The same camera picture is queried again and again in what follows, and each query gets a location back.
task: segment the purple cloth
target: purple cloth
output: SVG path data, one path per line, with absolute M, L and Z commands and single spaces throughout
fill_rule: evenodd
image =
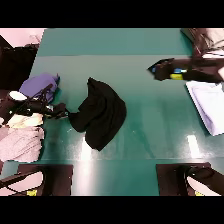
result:
M 23 82 L 22 86 L 19 89 L 19 92 L 23 93 L 25 96 L 32 97 L 40 90 L 47 87 L 49 84 L 52 84 L 52 88 L 46 95 L 47 101 L 51 102 L 53 100 L 54 92 L 58 87 L 57 82 L 59 81 L 59 78 L 60 77 L 58 75 L 53 76 L 48 73 L 29 78 Z

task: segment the teal tabletop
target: teal tabletop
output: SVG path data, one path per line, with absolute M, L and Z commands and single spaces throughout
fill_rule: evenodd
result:
M 59 74 L 54 102 L 76 112 L 92 77 L 109 84 L 125 101 L 126 120 L 101 151 L 67 118 L 46 120 L 42 164 L 73 164 L 72 195 L 159 195 L 157 163 L 210 162 L 224 173 L 224 136 L 211 136 L 185 81 L 154 80 L 147 68 L 156 61 L 191 53 L 179 28 L 48 29 L 31 76 Z M 18 163 L 6 162 L 1 178 Z

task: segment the folded white cloth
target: folded white cloth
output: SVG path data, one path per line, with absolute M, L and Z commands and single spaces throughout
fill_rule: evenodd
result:
M 209 133 L 224 133 L 224 93 L 222 85 L 190 81 L 188 91 Z
M 0 160 L 31 163 L 38 160 L 44 131 L 38 127 L 9 128 L 0 141 Z
M 31 117 L 22 116 L 15 114 L 8 122 L 10 128 L 26 128 L 35 127 L 43 124 L 43 115 L 38 113 L 33 113 Z

